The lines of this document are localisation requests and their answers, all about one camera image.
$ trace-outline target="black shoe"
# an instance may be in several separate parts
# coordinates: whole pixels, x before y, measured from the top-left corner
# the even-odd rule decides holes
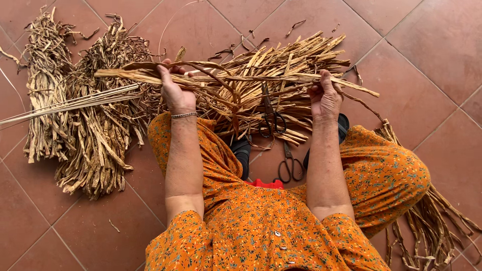
[[[241,180],[246,181],[249,176],[249,155],[251,154],[251,145],[249,145],[248,137],[243,136],[240,140],[233,140],[229,148],[242,165]]]
[[[348,118],[340,113],[338,115],[338,143],[341,144],[345,137],[347,137],[347,130],[350,128],[350,122]],[[303,166],[308,169],[308,159],[309,159],[309,149],[306,153],[305,158],[303,159]]]

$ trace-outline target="floral print fabric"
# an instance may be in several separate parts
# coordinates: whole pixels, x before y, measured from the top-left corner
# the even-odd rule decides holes
[[[241,164],[214,125],[198,119],[204,221],[194,211],[176,215],[148,245],[145,270],[389,270],[367,238],[428,189],[428,170],[411,151],[350,128],[340,152],[355,221],[344,214],[319,221],[306,206],[306,185],[277,190],[241,181]],[[149,127],[164,175],[170,126],[164,113]]]

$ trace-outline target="hand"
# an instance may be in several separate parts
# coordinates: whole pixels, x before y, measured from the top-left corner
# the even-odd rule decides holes
[[[340,113],[343,97],[337,90],[341,90],[338,83],[332,84],[329,71],[320,71],[320,85],[308,88],[309,98],[311,99],[311,115],[313,120],[321,119],[324,121],[337,121]]]
[[[163,63],[171,64],[172,61],[169,58],[166,58],[163,60]],[[194,92],[181,89],[171,78],[171,73],[184,74],[186,69],[174,66],[168,70],[161,65],[157,65],[156,68],[162,78],[161,95],[166,101],[167,108],[169,108],[171,114],[179,115],[196,112],[196,96],[194,95]],[[189,77],[194,76],[192,72],[187,75]]]

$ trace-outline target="rusty scissors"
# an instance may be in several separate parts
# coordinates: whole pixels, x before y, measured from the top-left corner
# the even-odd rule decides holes
[[[290,169],[290,166],[288,165],[288,159],[291,159],[291,169]],[[295,176],[295,161],[298,162],[298,164],[301,167],[301,175],[298,178]],[[283,163],[286,165],[286,169],[288,170],[288,174],[290,176],[290,178],[287,179],[287,180],[285,180],[281,177],[281,165]],[[300,181],[305,176],[305,173],[306,173],[306,170],[305,170],[303,164],[298,159],[293,158],[293,155],[291,154],[290,146],[285,141],[284,142],[284,161],[281,161],[280,166],[278,166],[278,177],[279,177],[280,181],[282,181],[283,183],[287,183],[287,182],[291,181],[292,178],[295,179],[295,181]]]
[[[271,100],[269,98],[269,89],[268,89],[268,84],[266,82],[261,83],[261,89],[263,90],[263,100],[265,104],[265,114],[263,116],[263,119],[265,120],[264,122],[266,125],[263,125],[263,122],[261,122],[258,126],[258,131],[260,135],[263,137],[271,137],[272,135],[272,128],[274,128],[274,131],[278,134],[282,134],[286,132],[286,120],[284,117],[279,114],[277,111],[273,109],[273,106],[271,105]],[[269,117],[273,115],[273,127],[271,127],[271,124],[269,124]],[[283,122],[283,128],[278,129],[278,119],[280,119]],[[264,134],[262,132],[262,128],[267,127],[268,128],[268,133]]]

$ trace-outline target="chain bracelet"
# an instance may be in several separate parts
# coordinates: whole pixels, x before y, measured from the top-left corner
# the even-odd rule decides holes
[[[197,114],[198,114],[197,112],[191,112],[191,113],[186,113],[186,114],[171,115],[171,118],[177,119],[177,118],[183,118],[183,117],[193,116],[193,115],[197,115]]]

